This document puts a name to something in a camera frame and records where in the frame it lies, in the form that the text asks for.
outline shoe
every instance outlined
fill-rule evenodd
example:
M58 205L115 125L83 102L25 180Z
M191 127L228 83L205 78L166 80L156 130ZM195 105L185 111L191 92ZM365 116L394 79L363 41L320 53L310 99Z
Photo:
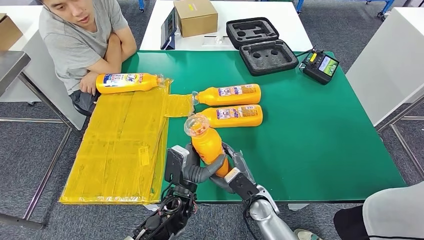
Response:
M300 228L294 230L294 235L296 235L296 237L299 240L323 240L322 238L315 235L314 233L305 229L300 229Z

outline green table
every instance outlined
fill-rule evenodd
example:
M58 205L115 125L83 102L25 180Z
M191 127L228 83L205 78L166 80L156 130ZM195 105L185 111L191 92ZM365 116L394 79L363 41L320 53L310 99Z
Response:
M262 125L217 131L224 142L243 151L256 182L275 201L356 202L405 186L340 67L323 86L298 68L251 76L237 51L139 51L122 71L172 78L172 94L259 84ZM185 120L170 119L168 148L190 141ZM240 200L210 181L198 186L197 197L201 202Z

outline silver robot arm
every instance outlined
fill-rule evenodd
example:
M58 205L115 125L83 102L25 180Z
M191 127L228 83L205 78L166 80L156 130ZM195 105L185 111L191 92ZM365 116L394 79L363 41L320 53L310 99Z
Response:
M263 186L252 183L236 167L225 176L225 181L245 202L250 203L247 206L249 215L259 226L265 240L298 240L290 227L278 217L280 210Z

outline man's arm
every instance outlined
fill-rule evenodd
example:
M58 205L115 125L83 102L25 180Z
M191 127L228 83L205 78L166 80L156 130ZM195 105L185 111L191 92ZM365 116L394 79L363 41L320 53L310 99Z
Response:
M111 33L104 59L100 58L96 63L87 67L89 72L79 82L81 92L96 95L97 76L99 74L121 73L121 65L121 41L115 33Z
M87 67L87 69L97 74L118 74L121 73L121 65L121 41L115 33L111 33L104 59L100 58L96 63Z
M122 62L131 57L137 50L136 40L129 26L117 30L116 35L121 41L121 58Z

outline cardboard box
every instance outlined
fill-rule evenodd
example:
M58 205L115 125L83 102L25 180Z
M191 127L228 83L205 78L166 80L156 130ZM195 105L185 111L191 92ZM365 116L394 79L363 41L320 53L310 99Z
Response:
M179 0L173 4L183 37L218 31L218 13L209 0Z
M6 13L0 13L0 51L9 50L22 35L12 19Z

